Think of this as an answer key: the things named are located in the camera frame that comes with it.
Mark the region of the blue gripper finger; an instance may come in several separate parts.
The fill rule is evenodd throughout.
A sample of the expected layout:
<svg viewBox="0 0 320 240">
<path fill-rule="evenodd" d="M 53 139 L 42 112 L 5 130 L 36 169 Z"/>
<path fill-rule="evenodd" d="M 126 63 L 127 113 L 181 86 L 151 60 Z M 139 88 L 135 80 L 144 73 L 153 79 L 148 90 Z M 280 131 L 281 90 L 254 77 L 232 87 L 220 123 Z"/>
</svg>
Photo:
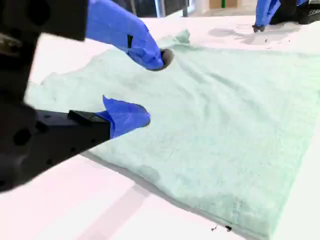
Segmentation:
<svg viewBox="0 0 320 240">
<path fill-rule="evenodd" d="M 275 15 L 276 11 L 280 7 L 280 1 L 279 0 L 269 0 L 267 9 L 264 11 L 263 17 L 263 25 L 261 28 L 261 31 L 264 32 L 265 28 L 269 23 L 271 22 L 273 16 Z"/>
<path fill-rule="evenodd" d="M 86 38 L 112 45 L 149 71 L 167 68 L 174 54 L 161 49 L 144 22 L 112 0 L 88 2 Z"/>
<path fill-rule="evenodd" d="M 37 111 L 34 136 L 34 171 L 42 173 L 53 166 L 106 141 L 146 127 L 151 122 L 141 105 L 103 98 L 105 110 L 67 113 Z"/>
<path fill-rule="evenodd" d="M 268 21 L 268 0 L 257 0 L 255 11 L 255 23 L 252 26 L 254 32 L 263 32 Z"/>
</svg>

